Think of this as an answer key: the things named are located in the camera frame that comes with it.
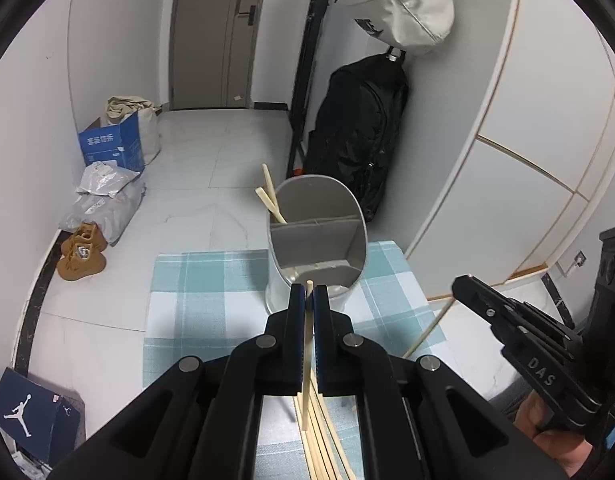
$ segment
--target white container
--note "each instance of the white container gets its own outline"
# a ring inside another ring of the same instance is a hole
[[[367,259],[367,230],[359,203],[344,184],[324,175],[302,175],[276,189],[287,224],[268,215],[270,313],[284,310],[293,283],[327,285],[330,308],[342,312]]]

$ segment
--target finger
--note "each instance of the finger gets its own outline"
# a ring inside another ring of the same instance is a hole
[[[532,391],[527,399],[521,402],[516,412],[514,425],[526,436],[534,438],[539,434],[537,426],[543,421],[546,411],[547,407],[543,399],[540,398],[539,394]]]
[[[592,450],[582,435],[571,431],[544,431],[534,438],[534,443],[556,460],[569,476],[581,468]]]

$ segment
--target door handle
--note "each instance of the door handle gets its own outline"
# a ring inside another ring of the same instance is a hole
[[[239,12],[237,16],[247,16],[248,17],[248,25],[252,27],[254,25],[254,15],[256,14],[256,6],[250,5],[250,10],[248,12]]]

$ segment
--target checkered tablecloth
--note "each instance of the checkered tablecloth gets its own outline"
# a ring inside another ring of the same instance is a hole
[[[143,347],[148,386],[186,355],[207,361],[229,354],[265,330],[268,251],[164,254],[152,278]],[[431,312],[421,287],[394,242],[369,244],[367,264],[345,305],[354,332],[402,355],[427,327]],[[440,328],[412,356],[454,359]],[[353,399],[327,399],[337,434],[357,478],[363,478]],[[290,398],[266,397],[256,459],[258,479],[307,479],[308,470]]]

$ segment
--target blue cardboard box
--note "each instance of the blue cardboard box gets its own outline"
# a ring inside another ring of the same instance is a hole
[[[55,466],[75,445],[81,413],[65,397],[12,368],[0,381],[0,427],[30,454]]]
[[[145,168],[139,138],[138,112],[134,112],[119,124],[100,128],[94,123],[78,134],[78,142],[81,144],[86,166],[97,161],[116,160],[118,166],[128,170],[141,172]]]

